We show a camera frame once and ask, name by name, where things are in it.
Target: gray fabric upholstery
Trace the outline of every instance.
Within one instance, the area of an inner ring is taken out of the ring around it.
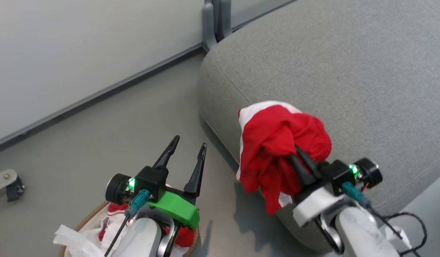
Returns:
[[[207,54],[199,108],[238,158],[237,111],[265,100],[318,116],[330,160],[375,160],[384,182],[368,197],[401,210],[440,176],[440,0],[298,0],[252,22]],[[279,217],[327,249],[290,208]]]

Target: green led light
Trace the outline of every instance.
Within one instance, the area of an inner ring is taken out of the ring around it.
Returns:
[[[349,165],[348,168],[352,171],[352,173],[355,175],[355,177],[358,177],[360,174],[360,170],[356,165]]]
[[[135,184],[135,179],[133,178],[133,179],[131,179],[128,182],[128,187],[133,190],[134,189],[134,184]]]

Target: black cable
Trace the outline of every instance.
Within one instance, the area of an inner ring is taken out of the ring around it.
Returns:
[[[385,220],[385,217],[381,216],[380,213],[374,210],[371,206],[369,207],[369,211],[370,213],[372,213],[372,215],[383,221],[383,223],[385,223],[385,225],[388,226],[391,229],[391,231],[393,231],[393,233],[396,234],[402,240],[401,233],[397,232],[396,229],[394,229],[393,226],[391,226],[391,224]]]
[[[405,215],[412,216],[413,218],[416,218],[420,222],[424,236],[423,236],[423,239],[422,239],[421,244],[419,246],[413,247],[412,249],[409,249],[409,250],[404,251],[404,252],[399,252],[399,254],[401,256],[404,256],[404,255],[406,255],[408,253],[413,252],[417,257],[419,257],[419,254],[416,251],[418,249],[420,249],[421,247],[423,247],[424,244],[426,244],[426,241],[428,239],[428,231],[426,229],[426,226],[424,225],[424,222],[417,215],[415,215],[413,213],[410,213],[410,212],[396,213],[396,214],[393,214],[393,215],[390,215],[390,216],[384,216],[384,218],[387,218],[388,220],[390,220],[392,218],[396,218],[396,217],[399,217],[399,216],[405,216]]]
[[[114,236],[114,239],[112,239],[111,244],[109,245],[109,248],[107,249],[106,253],[104,254],[104,257],[107,257],[107,255],[109,254],[109,252],[112,250],[112,247],[114,246],[114,244],[117,241],[117,238],[119,238],[120,233],[122,232],[123,228],[125,227],[125,225],[127,224],[128,219],[130,218],[130,215],[126,215],[125,219],[122,222],[122,225],[119,228],[119,231],[117,231],[116,236]]]

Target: teal connector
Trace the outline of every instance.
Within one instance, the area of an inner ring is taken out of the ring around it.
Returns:
[[[342,191],[350,198],[357,201],[363,208],[369,208],[372,205],[372,202],[350,182],[345,182],[342,184]]]
[[[128,216],[130,218],[133,218],[139,209],[144,206],[150,198],[150,192],[142,189],[139,191],[139,193],[136,195],[136,197],[133,199],[132,203],[130,204],[130,207],[127,208],[125,211],[125,216]]]

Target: white wall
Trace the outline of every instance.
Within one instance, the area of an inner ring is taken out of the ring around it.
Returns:
[[[233,0],[233,26],[288,0]],[[204,0],[0,0],[0,143],[202,42]]]

